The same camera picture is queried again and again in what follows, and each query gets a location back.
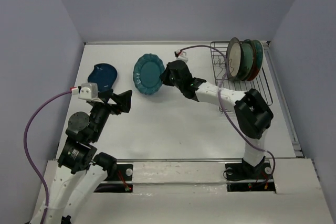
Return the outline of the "teal scalloped plate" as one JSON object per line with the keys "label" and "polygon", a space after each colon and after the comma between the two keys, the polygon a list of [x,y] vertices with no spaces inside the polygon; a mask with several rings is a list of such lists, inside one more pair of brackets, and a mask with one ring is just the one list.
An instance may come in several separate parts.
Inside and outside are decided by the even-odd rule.
{"label": "teal scalloped plate", "polygon": [[133,83],[145,95],[153,95],[162,86],[160,75],[165,70],[163,61],[155,54],[144,54],[133,68]]}

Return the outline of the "dark blue curved dish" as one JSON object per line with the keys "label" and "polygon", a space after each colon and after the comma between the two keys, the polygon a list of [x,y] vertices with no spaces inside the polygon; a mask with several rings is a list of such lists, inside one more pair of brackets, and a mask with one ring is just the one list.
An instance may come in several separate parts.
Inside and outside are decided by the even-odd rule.
{"label": "dark blue curved dish", "polygon": [[98,91],[103,92],[112,89],[117,77],[118,72],[114,66],[108,63],[99,63],[94,65],[87,82],[96,83]]}

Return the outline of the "cream plate brown rim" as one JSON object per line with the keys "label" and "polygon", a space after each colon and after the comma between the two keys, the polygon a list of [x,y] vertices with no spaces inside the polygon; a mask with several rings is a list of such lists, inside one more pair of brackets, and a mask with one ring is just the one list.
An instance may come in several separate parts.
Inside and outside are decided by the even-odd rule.
{"label": "cream plate brown rim", "polygon": [[230,40],[226,50],[226,69],[228,80],[234,80],[239,72],[242,49],[238,38]]}

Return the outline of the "pale green flower plate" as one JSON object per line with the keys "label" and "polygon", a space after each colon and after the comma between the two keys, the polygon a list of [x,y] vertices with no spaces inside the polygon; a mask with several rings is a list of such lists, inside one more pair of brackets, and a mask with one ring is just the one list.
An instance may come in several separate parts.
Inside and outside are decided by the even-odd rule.
{"label": "pale green flower plate", "polygon": [[246,39],[242,42],[242,50],[244,54],[242,70],[239,74],[240,81],[247,80],[250,72],[253,68],[255,52],[253,48],[253,43],[250,39]]}

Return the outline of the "blue plate white blossoms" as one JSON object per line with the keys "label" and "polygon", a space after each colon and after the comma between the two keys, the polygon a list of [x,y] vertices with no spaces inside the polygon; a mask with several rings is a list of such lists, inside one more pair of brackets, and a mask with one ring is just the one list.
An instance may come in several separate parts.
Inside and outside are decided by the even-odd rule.
{"label": "blue plate white blossoms", "polygon": [[254,79],[254,75],[257,70],[257,50],[253,40],[250,42],[250,45],[253,49],[254,55],[253,55],[253,66],[251,68],[249,78],[247,79],[248,81],[252,81]]}

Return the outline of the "red teal floral plate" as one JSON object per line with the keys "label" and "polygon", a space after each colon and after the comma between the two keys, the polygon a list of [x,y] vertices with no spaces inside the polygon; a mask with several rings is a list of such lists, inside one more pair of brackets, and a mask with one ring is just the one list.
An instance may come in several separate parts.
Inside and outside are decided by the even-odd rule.
{"label": "red teal floral plate", "polygon": [[258,76],[260,70],[262,69],[264,59],[264,47],[262,43],[259,40],[253,40],[253,43],[256,49],[256,68],[253,70],[250,78],[248,79],[249,81],[254,80]]}

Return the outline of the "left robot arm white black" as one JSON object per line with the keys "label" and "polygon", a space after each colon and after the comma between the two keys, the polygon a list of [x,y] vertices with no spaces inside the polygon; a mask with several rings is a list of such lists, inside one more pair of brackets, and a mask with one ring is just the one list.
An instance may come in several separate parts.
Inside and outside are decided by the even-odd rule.
{"label": "left robot arm white black", "polygon": [[117,159],[97,153],[97,142],[110,115],[128,113],[132,90],[115,94],[112,89],[99,92],[96,83],[83,83],[63,95],[77,95],[91,105],[90,113],[76,112],[68,121],[67,139],[57,159],[50,186],[33,165],[45,190],[45,200],[30,223],[75,223],[89,196],[105,179],[115,176]]}

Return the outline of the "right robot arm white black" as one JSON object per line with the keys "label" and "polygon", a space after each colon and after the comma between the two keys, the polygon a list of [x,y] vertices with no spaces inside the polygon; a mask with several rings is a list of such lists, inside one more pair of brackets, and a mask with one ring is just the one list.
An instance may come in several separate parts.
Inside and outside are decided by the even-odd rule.
{"label": "right robot arm white black", "polygon": [[233,112],[238,124],[235,125],[230,117],[227,119],[245,141],[241,171],[248,178],[260,173],[265,161],[265,137],[274,114],[256,89],[244,92],[220,88],[193,77],[187,64],[181,60],[168,63],[160,80],[166,86],[177,87],[190,100]]}

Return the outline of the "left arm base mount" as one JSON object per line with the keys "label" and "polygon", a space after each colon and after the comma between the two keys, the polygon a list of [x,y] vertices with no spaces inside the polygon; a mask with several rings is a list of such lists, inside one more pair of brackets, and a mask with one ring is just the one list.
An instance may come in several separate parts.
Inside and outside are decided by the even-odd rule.
{"label": "left arm base mount", "polygon": [[117,164],[117,169],[99,184],[95,193],[132,193],[133,164]]}

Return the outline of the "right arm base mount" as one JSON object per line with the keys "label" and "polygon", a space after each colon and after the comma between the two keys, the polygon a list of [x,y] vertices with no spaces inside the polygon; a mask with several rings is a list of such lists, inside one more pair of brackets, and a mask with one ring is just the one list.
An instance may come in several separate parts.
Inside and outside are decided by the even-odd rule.
{"label": "right arm base mount", "polygon": [[227,180],[227,191],[235,192],[276,192],[273,177],[270,177],[272,168],[269,163],[264,163],[261,170],[252,175],[247,175],[243,171],[241,163],[227,163],[223,177]]}

